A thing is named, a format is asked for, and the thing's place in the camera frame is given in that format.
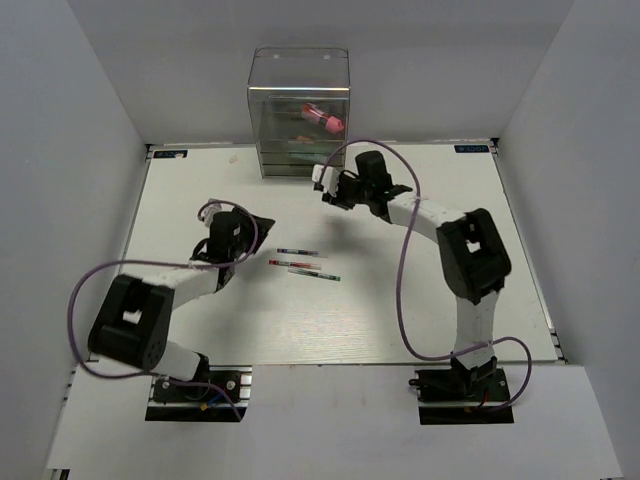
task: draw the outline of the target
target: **clear acrylic box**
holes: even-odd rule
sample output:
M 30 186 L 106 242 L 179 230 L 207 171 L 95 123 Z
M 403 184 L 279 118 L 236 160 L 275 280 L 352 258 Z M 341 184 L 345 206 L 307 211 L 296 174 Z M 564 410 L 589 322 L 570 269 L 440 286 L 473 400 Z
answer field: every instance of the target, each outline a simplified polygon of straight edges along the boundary
M 311 177 L 347 138 L 350 92 L 343 48 L 258 48 L 247 98 L 262 176 Z

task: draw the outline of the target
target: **gray wall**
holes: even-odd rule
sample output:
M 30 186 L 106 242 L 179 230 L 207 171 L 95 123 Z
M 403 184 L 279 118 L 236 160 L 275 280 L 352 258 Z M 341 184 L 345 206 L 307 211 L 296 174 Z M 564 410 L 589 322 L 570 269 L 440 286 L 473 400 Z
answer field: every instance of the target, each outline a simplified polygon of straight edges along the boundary
M 349 48 L 351 137 L 500 135 L 572 0 L 70 0 L 147 143 L 251 142 L 264 43 Z
M 0 111 L 0 478 L 35 479 L 73 363 L 69 293 L 122 253 L 145 150 L 64 0 L 3 3 Z
M 579 0 L 502 139 L 500 169 L 569 359 L 640 479 L 640 3 Z

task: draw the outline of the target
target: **white table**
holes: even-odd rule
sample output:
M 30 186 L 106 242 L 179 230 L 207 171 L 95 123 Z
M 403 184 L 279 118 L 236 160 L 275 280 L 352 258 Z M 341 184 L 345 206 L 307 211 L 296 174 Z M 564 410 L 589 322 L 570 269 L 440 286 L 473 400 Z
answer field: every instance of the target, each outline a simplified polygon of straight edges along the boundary
M 121 372 L 101 361 L 103 371 Z M 537 366 L 512 425 L 420 425 L 405 365 L 258 366 L 241 423 L 145 422 L 150 380 L 78 372 L 69 480 L 597 480 L 621 475 L 584 368 Z M 524 366 L 505 368 L 519 384 Z
M 347 166 L 355 170 L 350 147 Z M 511 257 L 513 272 L 496 311 L 495 337 L 515 335 L 537 361 L 556 352 L 507 200 L 490 153 L 457 154 L 452 145 L 397 145 L 415 168 L 423 195 L 461 211 L 491 212 Z M 395 183 L 413 186 L 404 166 L 385 154 Z M 127 258 L 186 261 L 208 231 L 196 220 L 210 197 L 227 199 L 276 225 L 255 258 L 237 268 L 221 292 L 173 315 L 170 338 L 209 356 L 212 363 L 415 362 L 400 339 L 394 282 L 405 229 L 373 217 L 364 206 L 350 212 L 320 200 L 309 181 L 262 179 L 254 147 L 190 149 L 186 158 L 153 159 L 133 227 Z M 301 277 L 267 264 L 278 247 L 319 250 L 323 271 L 340 282 Z M 126 267 L 144 275 L 147 267 Z M 403 288 L 408 336 L 424 354 L 451 350 L 455 301 L 442 275 L 437 246 L 414 235 Z M 500 361 L 524 359 L 520 347 L 496 347 Z
M 498 225 L 513 273 L 499 302 L 496 336 L 523 338 L 538 361 L 555 351 L 522 247 L 489 155 L 451 146 L 399 148 L 425 193 L 463 211 L 485 207 Z M 349 159 L 362 149 L 352 148 Z M 396 182 L 408 183 L 389 157 Z M 262 180 L 252 148 L 190 150 L 153 160 L 127 256 L 183 261 L 207 231 L 195 212 L 210 196 L 277 220 L 262 251 L 220 293 L 175 312 L 170 337 L 218 364 L 254 364 L 251 400 L 240 424 L 146 422 L 149 378 L 103 381 L 76 374 L 47 463 L 70 480 L 349 479 L 477 480 L 620 475 L 582 367 L 536 365 L 514 407 L 513 425 L 420 426 L 408 365 L 415 363 L 393 311 L 402 228 L 358 209 L 323 204 L 309 182 Z M 341 282 L 267 265 L 277 247 L 318 249 Z M 129 268 L 145 274 L 155 271 Z M 435 245 L 416 236 L 405 281 L 408 333 L 427 353 L 453 345 L 454 300 Z M 517 348 L 500 345 L 502 361 Z M 127 367 L 101 360 L 94 368 Z M 505 367 L 512 390 L 525 367 Z

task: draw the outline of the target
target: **blue label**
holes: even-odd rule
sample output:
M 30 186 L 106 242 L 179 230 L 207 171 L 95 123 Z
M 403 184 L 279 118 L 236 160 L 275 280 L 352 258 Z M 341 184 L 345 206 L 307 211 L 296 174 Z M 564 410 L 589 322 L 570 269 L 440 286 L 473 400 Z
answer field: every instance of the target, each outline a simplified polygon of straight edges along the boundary
M 153 158 L 186 158 L 187 150 L 156 150 Z
M 489 153 L 486 145 L 454 145 L 456 153 Z

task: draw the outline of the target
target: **pink object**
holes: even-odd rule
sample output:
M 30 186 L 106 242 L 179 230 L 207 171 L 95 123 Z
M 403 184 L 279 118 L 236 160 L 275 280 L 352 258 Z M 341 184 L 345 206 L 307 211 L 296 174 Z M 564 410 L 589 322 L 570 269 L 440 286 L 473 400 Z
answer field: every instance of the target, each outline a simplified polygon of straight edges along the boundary
M 342 120 L 340 120 L 338 117 L 334 117 L 326 112 L 323 112 L 313 103 L 305 103 L 305 105 L 302 107 L 302 118 L 312 123 L 317 123 L 328 132 L 334 134 L 344 130 Z

